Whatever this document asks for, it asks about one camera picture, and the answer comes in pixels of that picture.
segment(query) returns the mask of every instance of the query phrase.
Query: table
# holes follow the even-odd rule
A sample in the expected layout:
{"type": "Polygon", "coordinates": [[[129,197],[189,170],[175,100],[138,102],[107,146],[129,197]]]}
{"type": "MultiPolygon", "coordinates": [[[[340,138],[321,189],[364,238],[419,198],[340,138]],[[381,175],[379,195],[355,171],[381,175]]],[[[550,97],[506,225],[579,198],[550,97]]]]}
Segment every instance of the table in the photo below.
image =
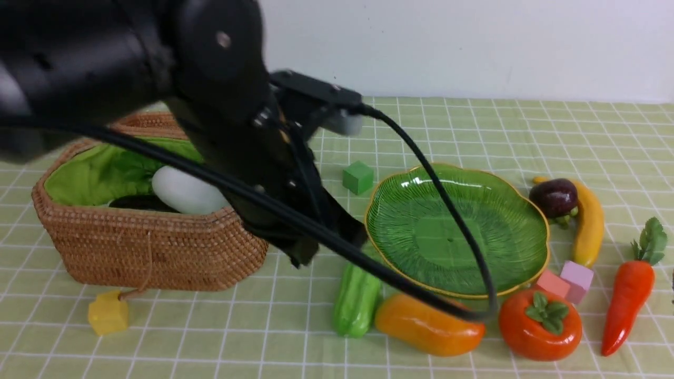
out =
{"type": "MultiPolygon", "coordinates": [[[[129,330],[98,338],[87,307],[106,289],[68,276],[30,202],[48,157],[25,167],[0,164],[0,378],[674,378],[671,247],[630,341],[612,357],[598,355],[613,277],[630,257],[629,242],[652,216],[672,232],[674,105],[367,100],[400,121],[431,161],[487,170],[522,191],[535,175],[573,177],[601,199],[606,241],[578,307],[585,338],[571,357],[512,357],[494,324],[476,351],[449,359],[376,332],[345,341],[330,325],[344,260],[326,251],[311,268],[295,270],[271,250],[259,272],[228,291],[149,291],[131,300],[129,330]]],[[[370,193],[349,194],[342,168],[360,160],[380,180],[418,165],[392,130],[372,120],[351,139],[320,131],[311,146],[326,188],[359,218],[370,193]]],[[[552,227],[552,270],[569,258],[573,235],[552,227]]]]}

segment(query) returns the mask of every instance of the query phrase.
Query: green plate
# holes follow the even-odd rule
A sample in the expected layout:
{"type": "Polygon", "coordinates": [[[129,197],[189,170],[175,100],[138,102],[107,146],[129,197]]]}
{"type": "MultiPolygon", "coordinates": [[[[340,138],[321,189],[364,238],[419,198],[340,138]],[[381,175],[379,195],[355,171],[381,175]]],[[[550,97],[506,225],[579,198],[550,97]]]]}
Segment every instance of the green plate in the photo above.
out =
{"type": "MultiPolygon", "coordinates": [[[[543,213],[493,174],[432,166],[485,255],[499,295],[535,280],[550,260],[543,213]]],[[[384,263],[416,284],[451,297],[487,298],[470,246],[424,168],[379,183],[365,226],[384,263]]]]}

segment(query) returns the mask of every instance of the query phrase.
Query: white toy vegetable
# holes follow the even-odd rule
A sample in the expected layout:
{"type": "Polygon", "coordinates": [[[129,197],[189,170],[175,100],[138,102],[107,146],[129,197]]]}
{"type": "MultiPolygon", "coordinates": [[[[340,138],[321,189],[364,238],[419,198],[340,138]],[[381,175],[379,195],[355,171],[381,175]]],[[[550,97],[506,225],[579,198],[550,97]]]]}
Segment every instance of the white toy vegetable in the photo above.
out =
{"type": "Polygon", "coordinates": [[[152,190],[166,205],[183,214],[210,214],[229,205],[217,187],[170,166],[155,172],[152,190]]]}

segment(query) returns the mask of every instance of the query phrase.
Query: pink cube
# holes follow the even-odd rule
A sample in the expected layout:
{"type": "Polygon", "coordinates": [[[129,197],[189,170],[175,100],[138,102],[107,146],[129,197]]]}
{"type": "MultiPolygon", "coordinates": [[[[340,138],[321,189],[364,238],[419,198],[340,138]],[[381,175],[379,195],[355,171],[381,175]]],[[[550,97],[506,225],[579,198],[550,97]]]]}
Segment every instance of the pink cube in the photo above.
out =
{"type": "Polygon", "coordinates": [[[567,301],[573,304],[580,304],[585,294],[590,290],[594,271],[575,262],[567,261],[561,269],[560,276],[571,285],[571,289],[566,297],[567,301]]]}
{"type": "Polygon", "coordinates": [[[534,286],[536,289],[554,293],[557,296],[566,299],[571,290],[571,285],[559,276],[553,274],[550,270],[543,271],[534,286]]]}

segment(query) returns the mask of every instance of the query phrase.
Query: white wall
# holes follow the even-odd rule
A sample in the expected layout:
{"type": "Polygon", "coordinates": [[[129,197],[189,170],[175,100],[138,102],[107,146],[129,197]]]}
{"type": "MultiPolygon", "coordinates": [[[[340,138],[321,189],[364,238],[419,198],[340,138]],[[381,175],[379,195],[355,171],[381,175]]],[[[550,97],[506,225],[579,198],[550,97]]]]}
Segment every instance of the white wall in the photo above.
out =
{"type": "Polygon", "coordinates": [[[259,1],[270,69],[368,95],[674,101],[674,0],[259,1]]]}

